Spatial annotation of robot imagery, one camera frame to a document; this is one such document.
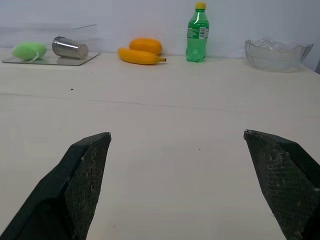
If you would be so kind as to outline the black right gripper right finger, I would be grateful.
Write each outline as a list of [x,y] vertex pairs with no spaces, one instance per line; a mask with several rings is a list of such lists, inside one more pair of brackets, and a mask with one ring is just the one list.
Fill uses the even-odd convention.
[[320,165],[296,142],[270,133],[243,135],[261,192],[288,240],[320,238]]

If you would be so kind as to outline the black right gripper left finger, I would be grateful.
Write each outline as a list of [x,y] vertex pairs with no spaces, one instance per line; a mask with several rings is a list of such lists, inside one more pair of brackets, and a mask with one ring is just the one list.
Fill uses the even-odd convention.
[[99,201],[112,137],[102,132],[72,144],[35,186],[0,238],[85,240]]

